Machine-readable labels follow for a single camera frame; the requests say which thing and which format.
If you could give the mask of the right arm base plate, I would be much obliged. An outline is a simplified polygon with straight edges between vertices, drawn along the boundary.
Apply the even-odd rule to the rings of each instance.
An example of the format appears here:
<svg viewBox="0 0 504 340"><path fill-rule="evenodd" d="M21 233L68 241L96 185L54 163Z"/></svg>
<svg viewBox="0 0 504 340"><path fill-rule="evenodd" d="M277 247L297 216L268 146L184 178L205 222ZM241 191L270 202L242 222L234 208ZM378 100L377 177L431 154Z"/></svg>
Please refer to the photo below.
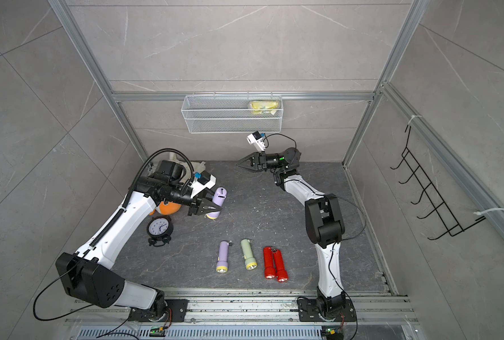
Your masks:
<svg viewBox="0 0 504 340"><path fill-rule="evenodd" d="M349 297L298 297L300 322L356 322L355 306Z"/></svg>

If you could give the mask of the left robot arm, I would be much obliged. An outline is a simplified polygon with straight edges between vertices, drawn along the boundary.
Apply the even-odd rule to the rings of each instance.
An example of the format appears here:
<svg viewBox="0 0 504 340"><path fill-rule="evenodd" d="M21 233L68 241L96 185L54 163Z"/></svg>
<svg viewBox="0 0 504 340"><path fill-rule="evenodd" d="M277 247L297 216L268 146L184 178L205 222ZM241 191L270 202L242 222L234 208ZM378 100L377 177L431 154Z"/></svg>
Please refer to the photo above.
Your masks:
<svg viewBox="0 0 504 340"><path fill-rule="evenodd" d="M148 174L139 171L123 202L111 218L74 253L56 260L64 292L91 305L129 307L158 321L168 314L163 291L133 283L112 271L129 238L155 207L164 202L186 205L189 215L205 215L222 208L213 201L216 177L194 172L182 181L185 167L163 160Z"/></svg>

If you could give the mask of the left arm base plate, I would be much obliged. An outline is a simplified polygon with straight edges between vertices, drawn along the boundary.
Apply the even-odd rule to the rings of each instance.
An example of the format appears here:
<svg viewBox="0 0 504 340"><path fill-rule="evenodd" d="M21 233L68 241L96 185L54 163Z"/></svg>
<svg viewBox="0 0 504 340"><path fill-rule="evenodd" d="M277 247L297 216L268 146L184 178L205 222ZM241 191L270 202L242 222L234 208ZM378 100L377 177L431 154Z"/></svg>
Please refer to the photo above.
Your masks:
<svg viewBox="0 0 504 340"><path fill-rule="evenodd" d="M131 322L184 322L189 300L163 300L149 310L132 308L128 320Z"/></svg>

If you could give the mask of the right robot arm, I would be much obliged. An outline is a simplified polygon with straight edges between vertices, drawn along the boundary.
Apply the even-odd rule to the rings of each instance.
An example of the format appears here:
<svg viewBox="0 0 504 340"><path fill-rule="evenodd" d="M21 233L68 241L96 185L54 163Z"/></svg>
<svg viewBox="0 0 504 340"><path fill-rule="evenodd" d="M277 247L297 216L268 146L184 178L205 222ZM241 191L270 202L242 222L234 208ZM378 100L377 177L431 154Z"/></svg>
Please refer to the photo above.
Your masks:
<svg viewBox="0 0 504 340"><path fill-rule="evenodd" d="M338 197L317 191L298 172L301 152L290 147L281 153L253 152L236 166L258 173L270 171L275 184L304 206L305 226L318 256L317 303L320 315L333 318L347 306L341 280L340 250L345 225Z"/></svg>

